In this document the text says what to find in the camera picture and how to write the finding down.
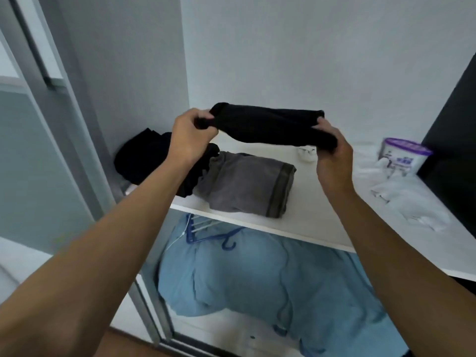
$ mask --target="purple lid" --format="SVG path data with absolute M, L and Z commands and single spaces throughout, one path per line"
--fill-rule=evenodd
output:
M 433 154 L 433 152 L 430 149 L 424 147 L 423 145 L 419 143 L 415 143 L 414 141 L 410 141 L 410 140 L 387 137 L 385 138 L 385 144 L 391 145 L 393 147 L 396 147 L 402 150 L 410 151 L 414 154 L 426 155 L 426 156 Z

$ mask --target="folded gray towel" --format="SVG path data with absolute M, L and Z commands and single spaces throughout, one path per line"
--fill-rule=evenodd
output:
M 249 154 L 220 151 L 193 194 L 211 209 L 281 218 L 293 185 L 294 165 Z

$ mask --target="black cloth pile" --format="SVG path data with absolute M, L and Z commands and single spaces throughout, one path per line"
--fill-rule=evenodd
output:
M 149 128 L 126 142 L 114 158 L 116 171 L 132 184 L 139 185 L 163 163 L 169 152 L 172 133 L 159 134 Z M 210 158 L 218 156 L 218 145 L 210 143 L 192 167 L 176 193 L 179 197 L 192 194 L 203 171 L 208 171 Z
M 316 146 L 333 151 L 337 139 L 332 134 L 313 129 L 324 111 L 271 109 L 218 103 L 211 108 L 214 119 L 197 119 L 195 126 L 206 129 L 214 126 L 244 143 Z

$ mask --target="blue hanger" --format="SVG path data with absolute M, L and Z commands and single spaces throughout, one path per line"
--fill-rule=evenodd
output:
M 229 239 L 232 236 L 234 236 L 235 234 L 237 234 L 239 231 L 241 231 L 241 229 L 244 229 L 244 228 L 245 227 L 238 227 L 236 229 L 233 229 L 233 230 L 229 231 L 228 233 L 222 233 L 222 234 L 217 234 L 215 236 L 209 236 L 209 237 L 206 237 L 206 238 L 197 239 L 195 237 L 195 233 L 192 232 L 192 230 L 193 230 L 193 219 L 190 216 L 190 222 L 188 223 L 188 226 L 187 226 L 187 243 L 188 244 L 194 244 L 194 243 L 203 242 L 205 240 L 224 239 L 223 243 L 221 244 L 221 249 L 223 249 L 224 251 L 230 251 L 230 250 L 235 249 L 237 244 L 236 244 L 236 242 L 233 242 L 233 244 L 231 246 L 227 246 Z

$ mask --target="blue bedding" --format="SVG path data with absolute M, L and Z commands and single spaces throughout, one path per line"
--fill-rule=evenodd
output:
M 356 254 L 243 228 L 229 240 L 188 244 L 184 216 L 170 236 L 158 291 L 187 317 L 228 308 L 279 326 L 306 357 L 400 357 L 408 347 Z M 220 223 L 198 239 L 228 233 Z

